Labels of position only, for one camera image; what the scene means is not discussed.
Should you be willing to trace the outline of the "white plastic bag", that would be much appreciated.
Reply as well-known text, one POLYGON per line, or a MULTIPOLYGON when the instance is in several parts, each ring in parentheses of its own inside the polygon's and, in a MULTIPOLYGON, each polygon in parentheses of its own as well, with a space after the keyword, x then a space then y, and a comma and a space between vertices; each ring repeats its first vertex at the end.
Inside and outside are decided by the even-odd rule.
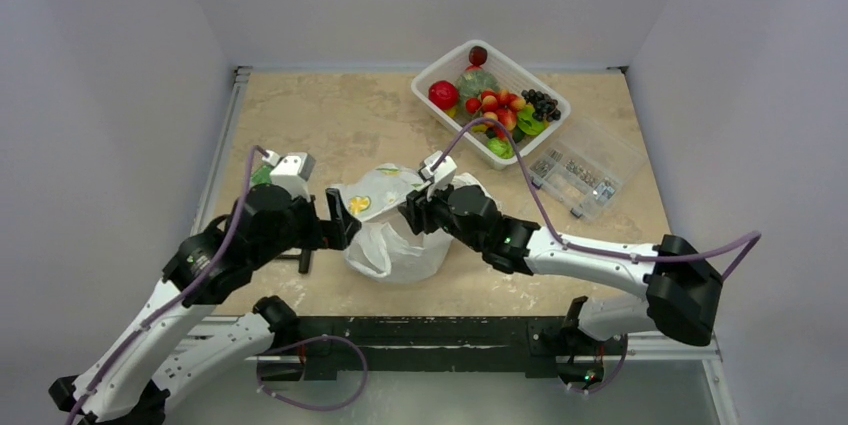
POLYGON ((442 230, 414 234, 398 210, 420 184, 414 170, 384 163, 355 183, 334 186, 362 224, 344 251, 348 266, 372 280, 400 284, 422 281, 439 271, 454 238, 442 230))

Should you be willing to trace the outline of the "red fake fruit bunch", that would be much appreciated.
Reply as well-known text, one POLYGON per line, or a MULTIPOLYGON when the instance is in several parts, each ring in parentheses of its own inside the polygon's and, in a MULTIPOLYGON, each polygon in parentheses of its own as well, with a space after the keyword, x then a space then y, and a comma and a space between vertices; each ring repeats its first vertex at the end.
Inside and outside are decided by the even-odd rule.
POLYGON ((477 95, 463 98, 462 104, 471 117, 497 119, 511 132, 516 143, 525 138, 526 134, 518 126, 518 114, 529 106, 524 96, 509 89, 488 88, 477 95))

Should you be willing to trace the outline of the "bright red fake apple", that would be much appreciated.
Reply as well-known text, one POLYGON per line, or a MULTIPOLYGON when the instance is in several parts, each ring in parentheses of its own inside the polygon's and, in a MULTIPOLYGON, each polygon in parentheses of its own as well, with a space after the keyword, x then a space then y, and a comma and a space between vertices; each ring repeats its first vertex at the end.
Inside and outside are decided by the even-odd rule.
POLYGON ((460 100, 457 87, 447 80, 434 82, 428 89, 428 99, 440 110, 450 110, 460 100))

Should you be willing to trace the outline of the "black fake grape bunch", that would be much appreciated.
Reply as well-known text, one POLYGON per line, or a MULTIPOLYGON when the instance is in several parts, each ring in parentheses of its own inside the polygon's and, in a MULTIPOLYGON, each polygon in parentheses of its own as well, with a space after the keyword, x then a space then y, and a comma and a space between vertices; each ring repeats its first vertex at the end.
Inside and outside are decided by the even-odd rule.
POLYGON ((533 120, 551 122, 562 118, 559 102, 549 94, 540 90, 526 89, 521 91, 521 97, 526 102, 522 111, 528 113, 533 120))

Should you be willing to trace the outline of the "dark red fake fruit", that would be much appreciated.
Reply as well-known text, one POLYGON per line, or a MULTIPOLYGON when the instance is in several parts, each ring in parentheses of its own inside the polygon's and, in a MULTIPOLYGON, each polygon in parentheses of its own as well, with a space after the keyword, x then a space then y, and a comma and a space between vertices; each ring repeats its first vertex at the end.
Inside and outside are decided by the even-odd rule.
POLYGON ((488 60, 488 50, 485 47, 475 45, 468 53, 469 65, 472 68, 481 68, 488 60))

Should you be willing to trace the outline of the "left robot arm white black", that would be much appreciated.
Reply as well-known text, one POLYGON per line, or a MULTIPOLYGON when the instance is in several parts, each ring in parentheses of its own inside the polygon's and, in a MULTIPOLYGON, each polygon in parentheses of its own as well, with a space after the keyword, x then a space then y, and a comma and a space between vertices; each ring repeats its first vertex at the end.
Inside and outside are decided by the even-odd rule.
POLYGON ((86 372, 56 379, 48 393, 69 424, 161 424, 203 381, 250 355, 309 343, 296 312, 277 296, 188 352, 174 349, 255 271, 290 249, 347 249, 361 223, 338 190, 322 219, 310 194, 274 184, 246 188, 232 211, 185 239, 138 315, 86 372))

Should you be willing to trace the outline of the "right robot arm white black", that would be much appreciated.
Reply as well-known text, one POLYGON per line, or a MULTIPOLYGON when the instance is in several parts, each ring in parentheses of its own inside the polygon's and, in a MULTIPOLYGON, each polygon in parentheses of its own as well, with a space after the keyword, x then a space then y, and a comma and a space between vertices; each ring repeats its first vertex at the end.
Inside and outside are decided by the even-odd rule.
POLYGON ((620 290, 607 300, 573 301, 561 326, 573 351, 642 331, 691 346, 712 339, 724 280, 681 237, 618 244, 559 234, 502 213, 478 186, 412 191, 399 211, 414 234, 444 231, 502 273, 566 276, 620 290))

